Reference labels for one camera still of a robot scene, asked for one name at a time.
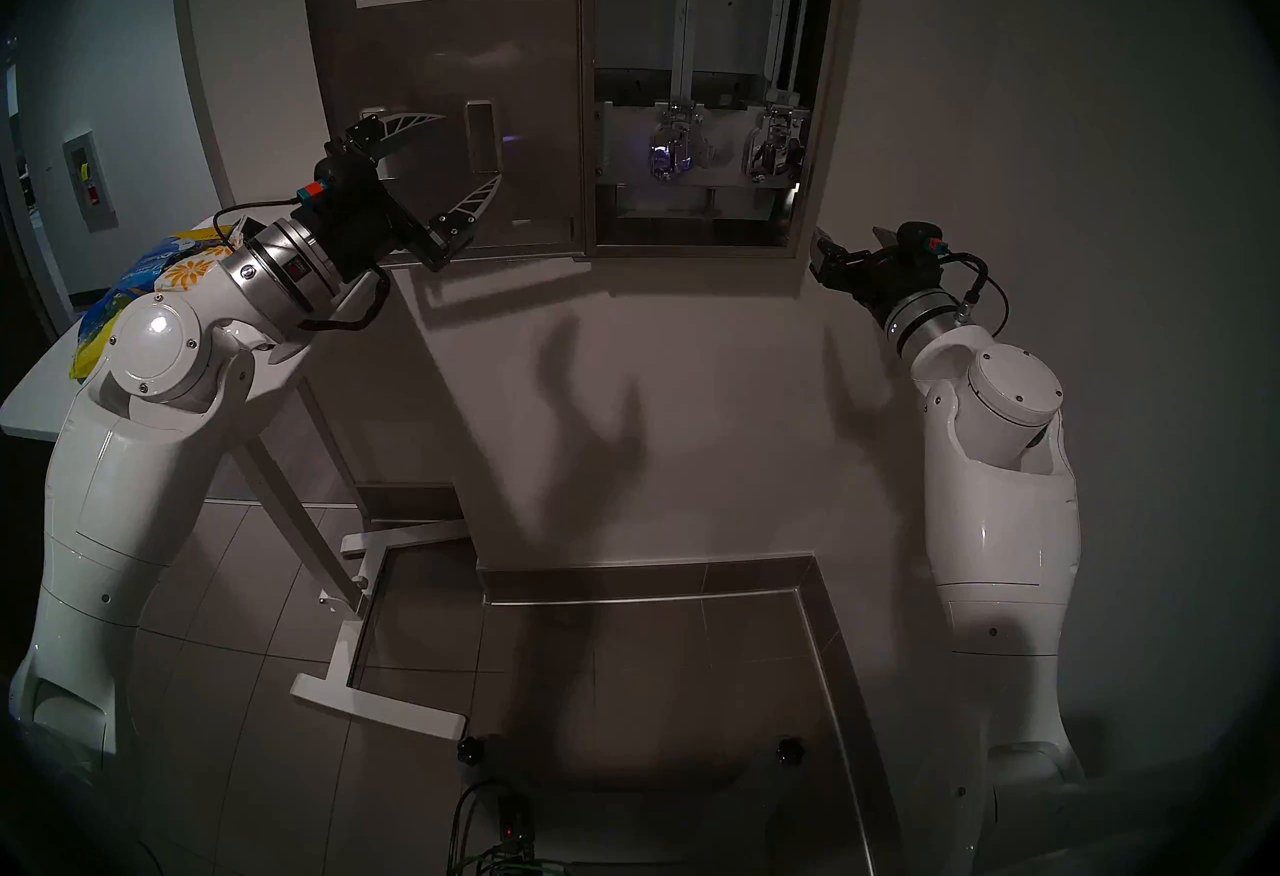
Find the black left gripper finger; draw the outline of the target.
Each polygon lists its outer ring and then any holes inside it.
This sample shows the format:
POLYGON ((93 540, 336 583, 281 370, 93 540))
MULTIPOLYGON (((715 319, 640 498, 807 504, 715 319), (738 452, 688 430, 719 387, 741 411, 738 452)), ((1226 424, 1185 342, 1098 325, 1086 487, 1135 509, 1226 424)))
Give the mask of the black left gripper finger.
POLYGON ((428 111, 370 111, 347 128, 346 156, 378 166, 443 120, 445 115, 428 111))
POLYGON ((430 239, 439 250, 465 250, 475 239, 480 222, 497 197, 502 173, 486 179, 448 210, 430 219, 430 239))

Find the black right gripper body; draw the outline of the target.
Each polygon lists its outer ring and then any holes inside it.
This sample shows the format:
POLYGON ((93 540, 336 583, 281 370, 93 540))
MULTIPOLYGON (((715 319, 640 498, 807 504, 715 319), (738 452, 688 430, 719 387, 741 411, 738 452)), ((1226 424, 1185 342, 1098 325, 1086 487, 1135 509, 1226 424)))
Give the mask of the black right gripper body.
POLYGON ((940 289, 942 263, 948 254, 941 233, 899 233, 896 250, 850 251, 847 286, 837 289, 852 296, 868 312, 891 312, 913 295, 940 289))

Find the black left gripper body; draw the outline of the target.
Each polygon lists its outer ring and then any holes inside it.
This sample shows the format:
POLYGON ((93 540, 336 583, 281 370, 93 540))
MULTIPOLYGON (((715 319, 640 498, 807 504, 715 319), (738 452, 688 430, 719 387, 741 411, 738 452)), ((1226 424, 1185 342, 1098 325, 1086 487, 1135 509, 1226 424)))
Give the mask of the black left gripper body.
POLYGON ((474 236, 475 211, 462 204, 421 222, 380 186, 325 184, 315 195, 315 241, 343 284, 401 250, 440 272, 474 236))

